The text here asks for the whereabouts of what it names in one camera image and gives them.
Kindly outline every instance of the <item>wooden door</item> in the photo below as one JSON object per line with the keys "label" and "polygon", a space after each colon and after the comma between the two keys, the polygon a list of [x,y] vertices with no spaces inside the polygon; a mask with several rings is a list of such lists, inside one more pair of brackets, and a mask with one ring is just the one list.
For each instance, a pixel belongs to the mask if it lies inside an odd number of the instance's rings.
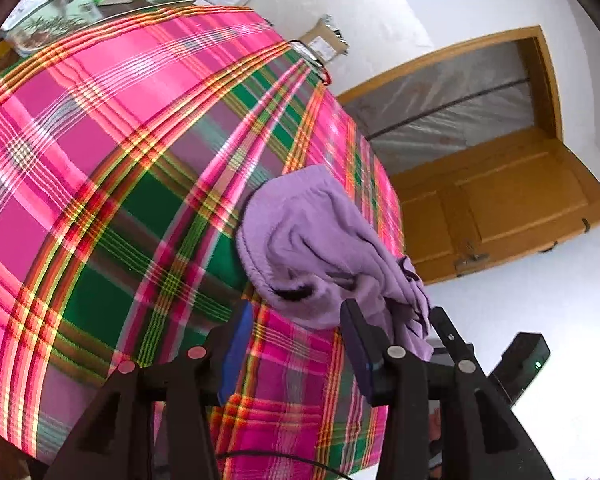
{"label": "wooden door", "polygon": [[600,183],[539,128],[391,178],[405,252],[435,283],[551,249],[600,224]]}

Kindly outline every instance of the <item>wooden furniture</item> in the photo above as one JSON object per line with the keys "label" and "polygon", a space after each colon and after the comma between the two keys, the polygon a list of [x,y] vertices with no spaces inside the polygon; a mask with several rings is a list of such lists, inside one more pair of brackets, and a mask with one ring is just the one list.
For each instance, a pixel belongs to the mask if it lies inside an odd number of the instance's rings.
{"label": "wooden furniture", "polygon": [[551,250],[600,224],[600,183],[562,143],[557,85],[540,27],[433,52],[339,99],[350,102],[424,66],[504,41],[518,44],[536,125],[391,177],[405,252],[427,283]]}

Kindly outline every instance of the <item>purple garment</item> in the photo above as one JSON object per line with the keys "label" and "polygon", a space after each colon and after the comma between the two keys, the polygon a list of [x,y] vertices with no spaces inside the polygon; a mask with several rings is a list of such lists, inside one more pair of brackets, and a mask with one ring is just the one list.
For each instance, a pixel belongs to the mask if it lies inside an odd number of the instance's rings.
{"label": "purple garment", "polygon": [[320,165],[268,181],[247,204],[236,242],[258,293],[304,327],[340,325],[355,298],[365,319],[422,359],[429,298],[408,257],[398,262]]}

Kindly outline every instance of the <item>bedsheet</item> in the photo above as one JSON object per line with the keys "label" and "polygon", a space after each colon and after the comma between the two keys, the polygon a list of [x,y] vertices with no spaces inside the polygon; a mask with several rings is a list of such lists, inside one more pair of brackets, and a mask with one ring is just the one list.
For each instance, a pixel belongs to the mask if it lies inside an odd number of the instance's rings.
{"label": "bedsheet", "polygon": [[[377,462],[386,410],[360,396],[340,333],[271,310],[235,249],[253,191],[310,164],[329,168],[399,255],[381,164],[248,8],[130,16],[0,78],[0,434],[50,462],[120,362],[171,360],[247,298],[240,380],[209,414],[216,451],[276,450],[346,472]],[[219,467],[225,479],[333,477],[281,458]]]}

